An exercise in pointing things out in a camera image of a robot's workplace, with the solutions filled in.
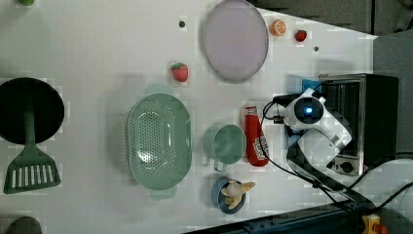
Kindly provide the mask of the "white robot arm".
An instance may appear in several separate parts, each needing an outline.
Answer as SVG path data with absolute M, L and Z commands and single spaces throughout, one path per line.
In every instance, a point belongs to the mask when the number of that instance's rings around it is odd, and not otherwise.
M 352 136 L 324 103 L 325 98 L 311 88 L 283 98 L 283 123 L 303 133 L 286 153 L 286 162 L 295 173 L 370 211 L 384 208 L 412 187 L 409 159 L 391 160 L 356 177 L 330 169 L 328 164 L 352 141 Z

